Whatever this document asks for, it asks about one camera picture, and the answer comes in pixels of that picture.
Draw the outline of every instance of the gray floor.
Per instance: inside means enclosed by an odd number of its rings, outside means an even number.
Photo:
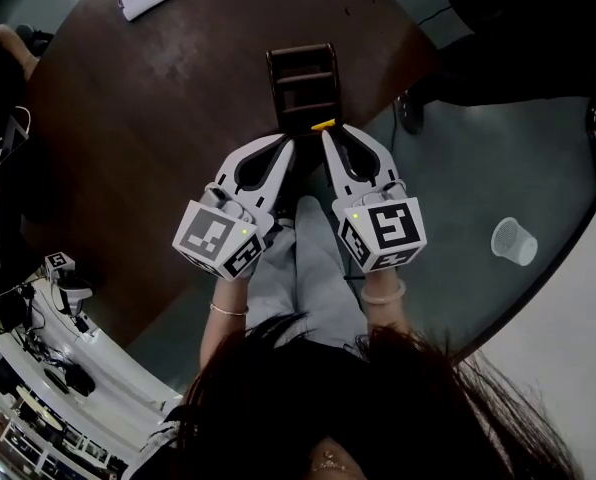
[[[57,29],[77,0],[9,0],[0,21]],[[396,0],[416,21],[447,0]],[[439,46],[467,34],[453,11],[424,25]],[[567,98],[514,105],[427,107],[424,132],[397,129],[394,157],[410,195],[420,200],[429,245],[401,269],[408,311],[420,331],[452,345],[473,339],[533,282],[580,221],[595,182],[582,127],[586,102]],[[368,131],[390,143],[386,109]],[[324,202],[322,172],[310,180]],[[498,221],[516,217],[539,241],[536,260],[521,268],[491,254]],[[129,347],[145,367],[176,389],[197,373],[198,347],[213,279],[180,295]]]

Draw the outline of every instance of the long dark hair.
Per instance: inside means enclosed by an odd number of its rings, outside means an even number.
[[[292,339],[300,315],[228,337],[196,379],[172,472],[299,479],[329,436],[372,478],[580,478],[547,419],[490,367],[390,328],[357,352]]]

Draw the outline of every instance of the round table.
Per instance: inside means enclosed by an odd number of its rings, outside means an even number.
[[[131,23],[81,0],[58,30],[26,94],[58,204],[24,235],[76,261],[119,344],[202,277],[171,242],[226,155],[276,126],[265,52],[326,42],[356,126],[437,63],[393,0],[168,0]]]

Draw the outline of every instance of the black pants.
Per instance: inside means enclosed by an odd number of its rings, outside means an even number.
[[[414,84],[411,98],[475,106],[596,93],[596,37],[539,5],[443,48],[441,69]]]

